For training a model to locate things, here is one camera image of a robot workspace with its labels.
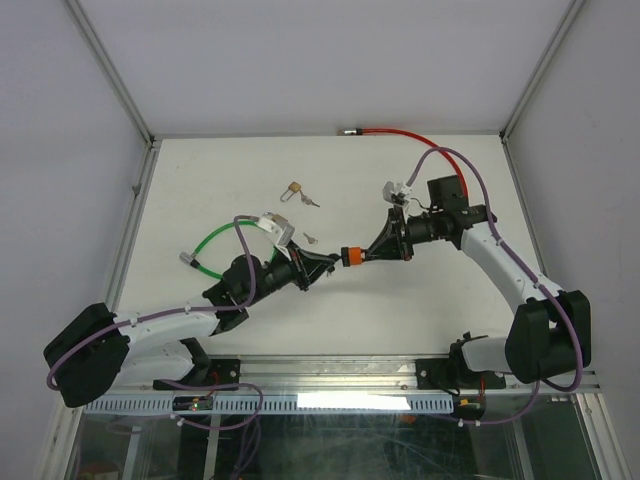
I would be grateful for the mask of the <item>orange black padlock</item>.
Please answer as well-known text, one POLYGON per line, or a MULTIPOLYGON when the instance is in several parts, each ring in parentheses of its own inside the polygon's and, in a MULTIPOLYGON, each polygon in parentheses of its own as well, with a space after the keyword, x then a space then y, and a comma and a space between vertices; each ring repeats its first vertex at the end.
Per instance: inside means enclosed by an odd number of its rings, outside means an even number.
POLYGON ((366 260, 366 250, 361 247, 342 247, 341 262, 344 267, 362 265, 366 260))

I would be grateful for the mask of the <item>small padlock silver keys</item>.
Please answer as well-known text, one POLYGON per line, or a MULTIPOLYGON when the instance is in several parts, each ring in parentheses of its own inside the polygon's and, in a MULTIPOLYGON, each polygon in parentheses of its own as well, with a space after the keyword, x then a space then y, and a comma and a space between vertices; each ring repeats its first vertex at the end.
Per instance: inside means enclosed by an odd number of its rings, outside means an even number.
POLYGON ((300 199, 305 205, 313 206, 313 207, 320 207, 319 204, 317 204, 314 200, 312 200, 309 196, 307 196, 303 192, 300 193, 300 199))

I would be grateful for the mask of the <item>small brass padlock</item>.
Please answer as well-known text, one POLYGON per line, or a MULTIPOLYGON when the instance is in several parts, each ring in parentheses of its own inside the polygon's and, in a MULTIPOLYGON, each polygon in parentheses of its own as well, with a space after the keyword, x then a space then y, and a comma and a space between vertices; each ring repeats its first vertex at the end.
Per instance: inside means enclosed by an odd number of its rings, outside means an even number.
POLYGON ((302 190, 302 187, 298 182, 291 182, 287 186, 286 190, 279 197, 279 200, 281 202, 287 202, 294 196, 299 195, 301 193, 301 190, 302 190))

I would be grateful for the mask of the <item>green cable lock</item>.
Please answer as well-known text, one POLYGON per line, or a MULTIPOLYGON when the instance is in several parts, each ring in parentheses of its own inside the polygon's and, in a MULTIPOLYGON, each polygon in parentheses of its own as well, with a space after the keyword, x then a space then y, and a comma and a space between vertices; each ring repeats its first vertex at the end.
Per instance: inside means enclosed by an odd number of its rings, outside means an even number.
POLYGON ((180 262, 213 280, 222 280, 233 259, 246 259, 246 251, 258 256, 262 251, 273 260, 277 248, 269 232, 250 219, 225 223, 207 234, 191 251, 179 254, 180 262))

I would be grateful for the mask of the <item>large brass padlock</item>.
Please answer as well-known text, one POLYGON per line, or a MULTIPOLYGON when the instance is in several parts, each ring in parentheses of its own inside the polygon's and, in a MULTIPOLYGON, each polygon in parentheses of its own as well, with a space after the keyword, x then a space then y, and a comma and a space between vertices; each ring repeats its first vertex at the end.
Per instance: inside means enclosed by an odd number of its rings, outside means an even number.
POLYGON ((289 224, 289 221, 287 218, 285 218, 284 216, 277 214, 277 213, 273 213, 273 212, 265 212, 262 215, 262 218, 265 221, 271 222, 275 225, 278 225, 280 228, 284 228, 285 226, 287 226, 289 224))

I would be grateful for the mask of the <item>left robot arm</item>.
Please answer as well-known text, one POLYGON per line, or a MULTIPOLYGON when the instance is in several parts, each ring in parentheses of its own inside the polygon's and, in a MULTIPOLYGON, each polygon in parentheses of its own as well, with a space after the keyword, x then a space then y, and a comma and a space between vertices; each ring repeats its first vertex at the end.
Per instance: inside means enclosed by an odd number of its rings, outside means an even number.
POLYGON ((233 330, 248 319, 250 306, 285 286, 308 290, 339 259, 289 242, 267 262, 247 253, 236 257, 217 283, 177 307, 126 314, 91 304, 45 347, 46 385, 68 407, 85 406, 114 386, 146 381, 201 387, 210 366, 198 338, 233 330))

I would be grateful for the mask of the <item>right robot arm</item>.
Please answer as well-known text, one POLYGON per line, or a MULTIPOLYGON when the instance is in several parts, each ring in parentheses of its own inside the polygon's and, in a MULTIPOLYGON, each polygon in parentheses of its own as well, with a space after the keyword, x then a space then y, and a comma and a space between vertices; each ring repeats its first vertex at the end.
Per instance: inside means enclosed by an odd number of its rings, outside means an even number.
POLYGON ((362 262, 408 261, 419 244, 446 241, 473 260, 502 294, 514 314, 504 337, 465 334, 450 346, 448 378, 469 387, 483 372, 514 375, 520 382, 549 382, 580 373, 591 363, 591 306, 579 290, 566 291, 533 271, 500 236, 487 205, 470 205, 457 176, 427 184, 430 206, 406 213, 411 189, 387 182, 390 203, 384 228, 358 255, 362 262))

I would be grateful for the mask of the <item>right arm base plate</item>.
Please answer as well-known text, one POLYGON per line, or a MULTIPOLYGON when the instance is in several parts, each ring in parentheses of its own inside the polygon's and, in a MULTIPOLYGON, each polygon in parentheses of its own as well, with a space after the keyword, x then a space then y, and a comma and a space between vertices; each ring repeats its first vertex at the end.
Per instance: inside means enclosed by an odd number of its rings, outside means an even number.
POLYGON ((473 372, 450 358, 419 358, 414 361, 417 388, 454 394, 460 390, 503 390, 506 381, 493 372, 473 372))

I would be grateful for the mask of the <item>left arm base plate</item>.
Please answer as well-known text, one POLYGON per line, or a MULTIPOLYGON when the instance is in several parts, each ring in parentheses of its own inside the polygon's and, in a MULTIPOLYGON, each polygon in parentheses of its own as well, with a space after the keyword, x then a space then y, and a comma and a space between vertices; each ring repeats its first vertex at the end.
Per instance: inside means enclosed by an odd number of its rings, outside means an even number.
POLYGON ((223 386, 224 390, 237 390, 240 379, 241 362, 237 359, 198 357, 186 374, 169 378, 163 377, 153 381, 153 389, 178 390, 211 390, 214 386, 223 386))

